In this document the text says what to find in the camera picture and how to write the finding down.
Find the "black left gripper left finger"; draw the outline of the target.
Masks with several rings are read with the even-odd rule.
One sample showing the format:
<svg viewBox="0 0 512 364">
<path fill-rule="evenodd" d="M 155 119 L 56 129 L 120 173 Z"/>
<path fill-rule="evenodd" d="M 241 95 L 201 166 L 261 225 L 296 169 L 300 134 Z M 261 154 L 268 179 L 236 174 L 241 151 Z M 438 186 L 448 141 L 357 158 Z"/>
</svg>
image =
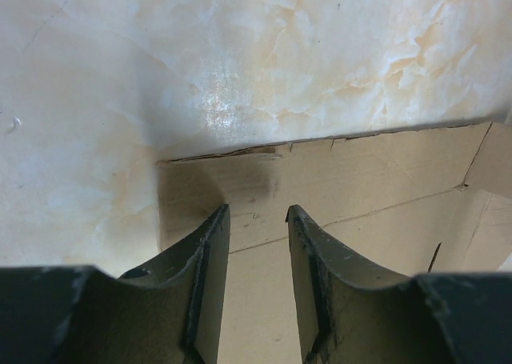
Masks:
<svg viewBox="0 0 512 364">
<path fill-rule="evenodd" d="M 94 266 L 1 271 L 4 363 L 215 363 L 230 209 L 114 278 Z"/>
</svg>

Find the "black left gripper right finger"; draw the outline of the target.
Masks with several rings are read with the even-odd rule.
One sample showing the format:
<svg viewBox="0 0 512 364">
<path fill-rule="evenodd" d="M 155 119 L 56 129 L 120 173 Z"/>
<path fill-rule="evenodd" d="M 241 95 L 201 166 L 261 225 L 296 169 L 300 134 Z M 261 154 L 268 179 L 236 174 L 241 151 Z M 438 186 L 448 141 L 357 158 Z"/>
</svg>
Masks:
<svg viewBox="0 0 512 364">
<path fill-rule="evenodd" d="M 511 276 L 407 277 L 288 209 L 294 299 L 304 363 L 508 363 Z"/>
</svg>

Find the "brown cardboard box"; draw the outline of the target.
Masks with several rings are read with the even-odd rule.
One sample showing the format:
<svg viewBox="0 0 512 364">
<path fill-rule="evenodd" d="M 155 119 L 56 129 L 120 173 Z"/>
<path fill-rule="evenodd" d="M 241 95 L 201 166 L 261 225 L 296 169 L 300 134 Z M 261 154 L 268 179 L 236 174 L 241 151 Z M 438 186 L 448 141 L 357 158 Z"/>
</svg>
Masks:
<svg viewBox="0 0 512 364">
<path fill-rule="evenodd" d="M 499 123 L 328 138 L 161 160 L 161 245 L 230 207 L 218 360 L 298 363 L 290 206 L 405 275 L 511 268 L 511 128 Z"/>
</svg>

